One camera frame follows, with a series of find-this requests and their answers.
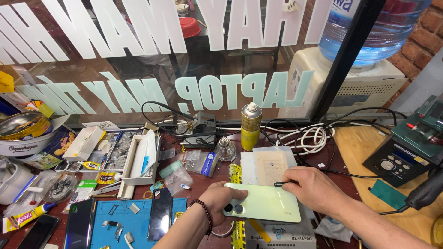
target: red bowl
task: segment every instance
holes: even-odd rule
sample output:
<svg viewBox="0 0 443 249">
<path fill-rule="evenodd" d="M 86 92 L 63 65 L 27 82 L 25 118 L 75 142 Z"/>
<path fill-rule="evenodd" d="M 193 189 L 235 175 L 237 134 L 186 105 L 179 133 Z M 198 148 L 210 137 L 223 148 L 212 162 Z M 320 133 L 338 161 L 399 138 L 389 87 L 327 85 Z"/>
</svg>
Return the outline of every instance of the red bowl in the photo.
<svg viewBox="0 0 443 249">
<path fill-rule="evenodd" d="M 202 30 L 197 23 L 197 20 L 192 17 L 180 17 L 180 25 L 182 26 L 183 38 L 194 36 Z"/>
</svg>

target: caution tape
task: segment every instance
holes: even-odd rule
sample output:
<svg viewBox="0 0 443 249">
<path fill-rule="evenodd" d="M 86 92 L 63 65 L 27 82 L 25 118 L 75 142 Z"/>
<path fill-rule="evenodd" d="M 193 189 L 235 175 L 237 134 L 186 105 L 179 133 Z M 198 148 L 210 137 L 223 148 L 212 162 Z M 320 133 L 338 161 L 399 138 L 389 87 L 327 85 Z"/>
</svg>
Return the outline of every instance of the caution tape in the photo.
<svg viewBox="0 0 443 249">
<path fill-rule="evenodd" d="M 237 164 L 229 165 L 229 181 L 231 183 L 241 183 L 241 166 Z M 245 222 L 233 222 L 234 229 L 231 234 L 232 249 L 246 249 Z"/>
</svg>

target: yellow spray can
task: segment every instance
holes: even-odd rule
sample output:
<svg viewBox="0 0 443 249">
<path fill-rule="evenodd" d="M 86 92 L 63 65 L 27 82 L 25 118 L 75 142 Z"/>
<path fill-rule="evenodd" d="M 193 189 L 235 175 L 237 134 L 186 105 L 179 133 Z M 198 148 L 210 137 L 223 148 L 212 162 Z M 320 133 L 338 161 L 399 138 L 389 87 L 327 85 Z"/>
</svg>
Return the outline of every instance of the yellow spray can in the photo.
<svg viewBox="0 0 443 249">
<path fill-rule="evenodd" d="M 241 110 L 241 146 L 251 151 L 257 145 L 261 126 L 261 107 L 254 102 Z"/>
</svg>

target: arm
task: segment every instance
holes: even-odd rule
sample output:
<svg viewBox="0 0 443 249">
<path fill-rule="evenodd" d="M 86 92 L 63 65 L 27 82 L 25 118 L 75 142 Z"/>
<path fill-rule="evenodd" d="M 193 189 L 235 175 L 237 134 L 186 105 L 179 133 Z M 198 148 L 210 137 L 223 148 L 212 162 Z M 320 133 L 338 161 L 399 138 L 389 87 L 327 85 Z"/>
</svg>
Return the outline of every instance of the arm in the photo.
<svg viewBox="0 0 443 249">
<path fill-rule="evenodd" d="M 293 167 L 286 170 L 283 189 L 293 193 L 307 207 L 327 214 L 355 232 L 374 249 L 434 249 L 409 232 L 392 224 L 366 204 L 347 196 L 316 168 Z"/>
<path fill-rule="evenodd" d="M 226 182 L 213 183 L 198 198 L 205 203 L 211 215 L 214 227 L 225 222 L 223 208 L 234 199 L 244 199 L 248 195 L 246 190 L 236 190 L 224 187 Z M 159 240 L 153 249 L 195 249 L 202 241 L 209 228 L 209 220 L 203 207 L 194 204 L 180 216 L 169 231 Z"/>
</svg>

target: glass window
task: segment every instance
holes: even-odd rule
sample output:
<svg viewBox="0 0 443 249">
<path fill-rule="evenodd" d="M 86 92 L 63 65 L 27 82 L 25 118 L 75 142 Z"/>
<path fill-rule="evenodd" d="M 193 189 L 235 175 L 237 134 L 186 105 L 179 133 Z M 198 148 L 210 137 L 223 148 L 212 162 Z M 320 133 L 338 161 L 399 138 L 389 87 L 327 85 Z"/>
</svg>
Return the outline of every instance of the glass window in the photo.
<svg viewBox="0 0 443 249">
<path fill-rule="evenodd" d="M 0 6 L 0 71 L 23 109 L 145 122 L 157 101 L 219 121 L 309 119 L 358 1 L 27 0 Z M 345 13 L 341 19 L 330 12 Z M 154 122 L 172 114 L 155 104 Z"/>
</svg>

